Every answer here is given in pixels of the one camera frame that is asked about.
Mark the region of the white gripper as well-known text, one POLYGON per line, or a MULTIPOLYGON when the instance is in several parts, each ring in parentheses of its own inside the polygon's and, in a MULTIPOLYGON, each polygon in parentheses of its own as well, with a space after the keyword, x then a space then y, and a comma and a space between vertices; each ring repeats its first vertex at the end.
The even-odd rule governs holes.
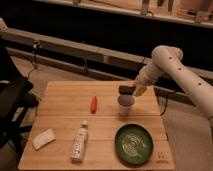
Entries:
POLYGON ((135 78, 134 85, 136 87, 133 95, 135 97, 141 96, 146 91, 146 86, 153 85, 162 74, 163 71, 154 63, 149 63, 144 66, 135 78))

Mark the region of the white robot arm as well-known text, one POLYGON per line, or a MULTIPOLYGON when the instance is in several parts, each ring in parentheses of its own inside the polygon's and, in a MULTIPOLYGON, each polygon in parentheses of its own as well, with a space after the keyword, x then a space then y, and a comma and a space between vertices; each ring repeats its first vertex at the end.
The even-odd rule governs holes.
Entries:
POLYGON ((147 86, 166 73, 206 116, 213 129, 213 86, 181 63, 183 52, 180 48, 160 45, 152 50, 151 57, 152 61, 140 70, 133 82, 134 95, 141 96, 147 86))

